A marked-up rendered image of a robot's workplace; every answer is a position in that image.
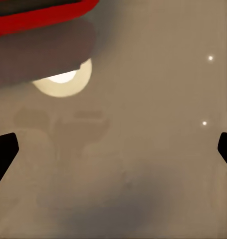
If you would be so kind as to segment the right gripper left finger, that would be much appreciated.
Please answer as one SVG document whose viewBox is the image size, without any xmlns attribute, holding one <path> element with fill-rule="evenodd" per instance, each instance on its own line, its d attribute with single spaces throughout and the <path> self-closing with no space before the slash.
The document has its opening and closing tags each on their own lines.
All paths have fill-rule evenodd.
<svg viewBox="0 0 227 239">
<path fill-rule="evenodd" d="M 14 132 L 0 136 L 0 181 L 19 151 Z"/>
</svg>

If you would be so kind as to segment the radio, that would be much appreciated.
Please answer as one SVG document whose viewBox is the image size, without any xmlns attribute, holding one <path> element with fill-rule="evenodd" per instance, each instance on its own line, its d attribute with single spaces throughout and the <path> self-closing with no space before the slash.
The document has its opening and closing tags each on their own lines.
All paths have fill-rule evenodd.
<svg viewBox="0 0 227 239">
<path fill-rule="evenodd" d="M 79 18 L 100 0 L 0 0 L 0 36 Z"/>
</svg>

